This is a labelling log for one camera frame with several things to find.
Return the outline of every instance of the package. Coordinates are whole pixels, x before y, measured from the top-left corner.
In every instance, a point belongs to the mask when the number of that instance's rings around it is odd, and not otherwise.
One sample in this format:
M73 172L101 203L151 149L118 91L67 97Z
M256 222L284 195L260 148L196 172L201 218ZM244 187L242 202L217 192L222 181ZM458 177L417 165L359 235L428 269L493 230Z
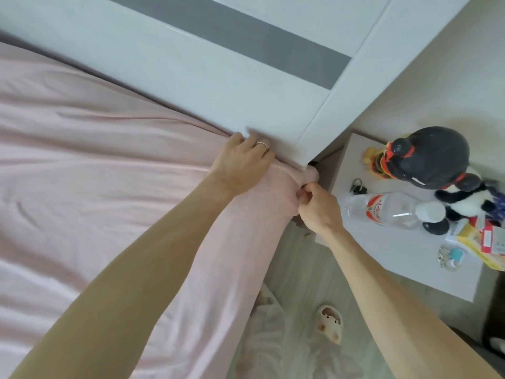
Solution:
M471 220L464 218L451 224L445 240L461 245L464 250L476 255L490 268L505 271L505 229L488 222L481 226L476 218Z

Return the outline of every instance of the silver ring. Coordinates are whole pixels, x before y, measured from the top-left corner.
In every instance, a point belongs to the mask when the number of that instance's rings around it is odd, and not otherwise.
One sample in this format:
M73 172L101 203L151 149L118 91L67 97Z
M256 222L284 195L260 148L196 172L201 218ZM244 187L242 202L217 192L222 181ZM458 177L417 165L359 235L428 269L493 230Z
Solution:
M264 142L262 142L262 141L258 141L258 142L256 142L256 145L257 145L257 144L259 144L259 143L265 147L265 152L267 152L267 151L268 151L268 146L267 146L267 144L266 144L266 143L264 143Z

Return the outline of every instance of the white nightstand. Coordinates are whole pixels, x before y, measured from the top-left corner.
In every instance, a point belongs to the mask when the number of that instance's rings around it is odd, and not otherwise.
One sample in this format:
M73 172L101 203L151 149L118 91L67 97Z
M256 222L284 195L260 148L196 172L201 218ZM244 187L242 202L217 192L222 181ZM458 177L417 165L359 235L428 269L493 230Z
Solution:
M483 267L477 257L467 255L458 271L447 271L437 260L438 248L445 236L431 235L422 227L402 230L360 222L344 212L355 178L361 178L369 192L404 191L424 201L435 199L434 191L417 188L408 182L379 179L367 171L362 158L370 146L381 148L383 144L352 134L335 165L336 178L329 189L342 208L344 227L387 270L472 302ZM325 245L319 236L316 242Z

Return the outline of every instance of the bottle cap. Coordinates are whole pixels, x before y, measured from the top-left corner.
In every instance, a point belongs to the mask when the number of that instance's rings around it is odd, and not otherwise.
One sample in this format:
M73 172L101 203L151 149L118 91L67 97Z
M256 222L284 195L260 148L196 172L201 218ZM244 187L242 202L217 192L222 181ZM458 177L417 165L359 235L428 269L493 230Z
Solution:
M415 215L423 222L440 222L445 218L445 206L440 202L419 203Z

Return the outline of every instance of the fitted sheet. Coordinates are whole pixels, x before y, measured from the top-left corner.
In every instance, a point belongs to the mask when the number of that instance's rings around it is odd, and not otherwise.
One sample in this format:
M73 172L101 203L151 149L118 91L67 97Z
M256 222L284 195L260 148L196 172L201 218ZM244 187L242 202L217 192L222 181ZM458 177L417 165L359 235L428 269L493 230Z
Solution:
M0 43L0 377L117 254L192 191L226 140L127 89ZM297 214L295 192L315 178L314 169L275 161L233 200L133 377L226 375Z

